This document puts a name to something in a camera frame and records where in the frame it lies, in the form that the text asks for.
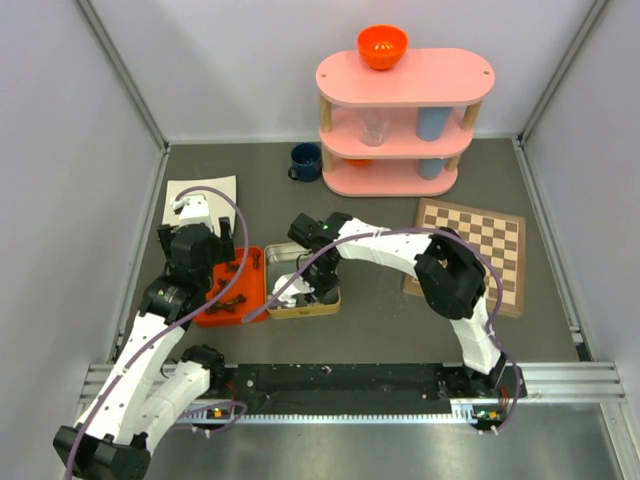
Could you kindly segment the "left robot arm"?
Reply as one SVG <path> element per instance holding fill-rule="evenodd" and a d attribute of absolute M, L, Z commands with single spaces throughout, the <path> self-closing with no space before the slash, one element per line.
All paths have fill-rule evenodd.
<path fill-rule="evenodd" d="M 164 270 L 145 289 L 117 362 L 90 407 L 54 437 L 68 479 L 143 478 L 158 443 L 191 402 L 226 387 L 223 357 L 207 346 L 189 348 L 176 372 L 158 389 L 152 385 L 202 311 L 214 267 L 235 258 L 230 221 L 220 218 L 217 228 L 163 225 L 158 237 Z"/>

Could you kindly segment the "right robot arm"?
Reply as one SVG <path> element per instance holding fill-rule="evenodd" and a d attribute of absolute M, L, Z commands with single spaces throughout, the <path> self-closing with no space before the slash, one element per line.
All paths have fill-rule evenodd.
<path fill-rule="evenodd" d="M 334 212 L 326 220 L 301 214 L 288 237 L 308 250 L 310 265 L 299 276 L 284 274 L 273 295 L 288 307 L 304 299 L 319 302 L 339 283 L 342 260 L 363 260 L 398 270 L 417 280 L 428 306 L 451 322 L 462 349 L 466 380 L 476 394 L 487 396 L 504 380 L 506 357 L 490 339 L 485 284 L 486 268 L 448 227 L 435 233 L 391 234 L 356 217 Z"/>

